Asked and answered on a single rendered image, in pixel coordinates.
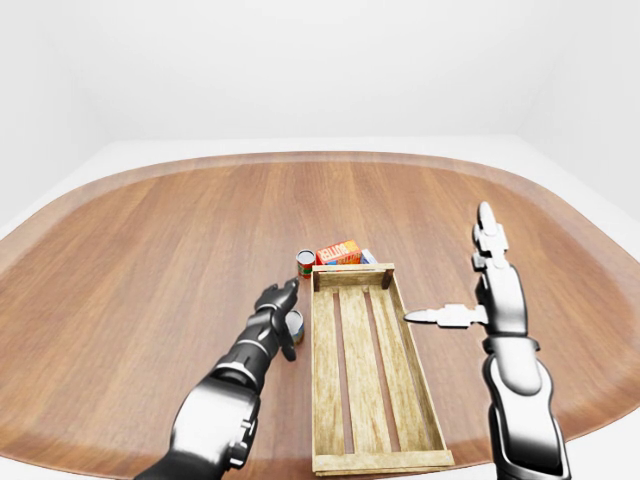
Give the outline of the blue and silver labelled tin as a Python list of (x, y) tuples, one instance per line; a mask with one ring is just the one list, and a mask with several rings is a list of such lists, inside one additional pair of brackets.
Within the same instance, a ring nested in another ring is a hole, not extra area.
[(300, 344), (304, 338), (303, 315), (298, 310), (292, 309), (286, 314), (285, 321), (294, 344)]

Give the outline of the orange butter box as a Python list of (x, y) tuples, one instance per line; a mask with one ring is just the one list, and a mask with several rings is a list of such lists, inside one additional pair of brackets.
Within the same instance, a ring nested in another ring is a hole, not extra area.
[(354, 240), (346, 240), (316, 251), (317, 265), (360, 264), (362, 251)]

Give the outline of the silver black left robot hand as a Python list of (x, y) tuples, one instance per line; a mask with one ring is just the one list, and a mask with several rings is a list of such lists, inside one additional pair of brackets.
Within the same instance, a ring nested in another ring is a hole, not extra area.
[(247, 327), (268, 326), (275, 335), (284, 357), (292, 362), (296, 360), (294, 341), (286, 323), (286, 315), (294, 308), (298, 300), (300, 282), (298, 278), (287, 280), (282, 287), (277, 284), (268, 286), (254, 304), (254, 314), (247, 320)]

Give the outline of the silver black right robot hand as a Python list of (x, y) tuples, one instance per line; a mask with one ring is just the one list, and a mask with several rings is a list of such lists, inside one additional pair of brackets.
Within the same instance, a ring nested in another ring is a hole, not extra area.
[(475, 290), (477, 305), (468, 308), (463, 304), (446, 304), (439, 309), (415, 310), (406, 313), (404, 320), (441, 328), (481, 324), (489, 335), (526, 336), (527, 310), (520, 277), (506, 259), (509, 244), (504, 228), (486, 201), (478, 206), (472, 236), (475, 246), (472, 266), (480, 274)]

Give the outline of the wooden slat tray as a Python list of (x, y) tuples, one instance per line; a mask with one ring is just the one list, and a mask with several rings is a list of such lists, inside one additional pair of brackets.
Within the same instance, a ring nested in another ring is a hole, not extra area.
[(312, 270), (307, 329), (312, 470), (423, 473), (454, 465), (391, 264)]

